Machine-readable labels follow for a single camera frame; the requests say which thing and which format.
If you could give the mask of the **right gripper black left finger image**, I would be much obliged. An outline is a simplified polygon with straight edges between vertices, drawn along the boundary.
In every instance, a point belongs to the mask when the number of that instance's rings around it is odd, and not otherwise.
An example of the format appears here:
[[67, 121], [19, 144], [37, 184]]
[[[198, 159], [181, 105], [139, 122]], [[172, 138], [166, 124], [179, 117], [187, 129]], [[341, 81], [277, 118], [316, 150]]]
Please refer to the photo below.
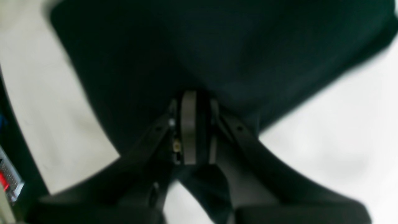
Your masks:
[[197, 165], [197, 91], [172, 99], [134, 147], [88, 180], [40, 199], [30, 224], [165, 224], [175, 168]]

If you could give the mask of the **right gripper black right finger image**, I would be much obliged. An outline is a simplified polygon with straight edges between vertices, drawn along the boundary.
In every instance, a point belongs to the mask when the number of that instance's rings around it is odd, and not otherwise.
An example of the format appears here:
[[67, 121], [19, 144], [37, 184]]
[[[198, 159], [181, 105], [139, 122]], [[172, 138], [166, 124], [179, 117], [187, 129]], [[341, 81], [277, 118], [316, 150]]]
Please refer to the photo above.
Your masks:
[[226, 177], [229, 224], [371, 224], [366, 208], [278, 159], [236, 116], [210, 100], [216, 143], [210, 162]]

